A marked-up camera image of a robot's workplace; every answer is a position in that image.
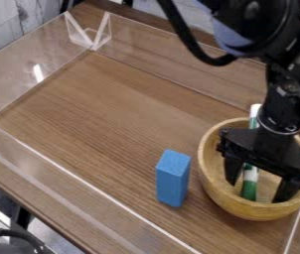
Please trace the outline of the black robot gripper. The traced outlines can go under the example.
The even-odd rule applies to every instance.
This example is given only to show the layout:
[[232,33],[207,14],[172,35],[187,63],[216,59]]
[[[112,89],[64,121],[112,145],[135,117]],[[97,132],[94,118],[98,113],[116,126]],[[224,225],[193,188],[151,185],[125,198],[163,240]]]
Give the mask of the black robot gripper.
[[226,158],[226,179],[236,185],[243,164],[248,163],[283,180],[272,202],[289,201],[300,191],[300,145],[294,136],[278,135],[263,127],[224,127],[219,152]]

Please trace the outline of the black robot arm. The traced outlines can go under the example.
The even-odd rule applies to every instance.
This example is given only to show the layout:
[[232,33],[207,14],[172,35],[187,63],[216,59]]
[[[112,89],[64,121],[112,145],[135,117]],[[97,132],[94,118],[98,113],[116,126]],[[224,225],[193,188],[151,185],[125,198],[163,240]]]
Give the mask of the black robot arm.
[[300,0],[197,0],[214,15],[215,35],[235,58],[266,62],[267,95],[259,127],[222,130],[226,178],[238,182],[250,163],[282,178],[274,200],[300,191]]

